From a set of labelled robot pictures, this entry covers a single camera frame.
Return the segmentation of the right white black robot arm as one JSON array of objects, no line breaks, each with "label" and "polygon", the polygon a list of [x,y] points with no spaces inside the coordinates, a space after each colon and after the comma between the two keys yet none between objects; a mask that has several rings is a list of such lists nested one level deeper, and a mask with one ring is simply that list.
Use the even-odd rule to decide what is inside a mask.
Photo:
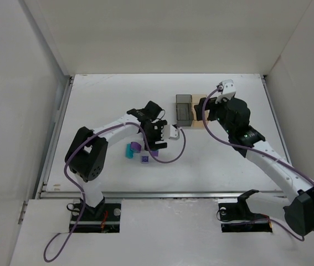
[{"label": "right white black robot arm", "polygon": [[219,204],[220,212],[225,212],[221,220],[252,223],[272,216],[285,221],[302,237],[314,232],[314,181],[283,161],[265,137],[250,126],[247,103],[235,97],[202,98],[194,110],[198,121],[217,121],[228,134],[225,145],[261,169],[286,196],[277,198],[258,190],[246,191],[234,203]]}]

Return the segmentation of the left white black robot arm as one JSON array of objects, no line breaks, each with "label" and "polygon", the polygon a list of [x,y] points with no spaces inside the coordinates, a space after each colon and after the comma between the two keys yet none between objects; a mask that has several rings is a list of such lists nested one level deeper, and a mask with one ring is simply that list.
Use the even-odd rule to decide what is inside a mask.
[{"label": "left white black robot arm", "polygon": [[149,101],[144,108],[131,109],[114,122],[96,129],[81,127],[65,155],[64,172],[70,170],[81,191],[81,211],[98,217],[105,199],[96,179],[104,168],[108,147],[127,137],[140,134],[149,153],[165,149],[167,121],[158,118],[163,109]]}]

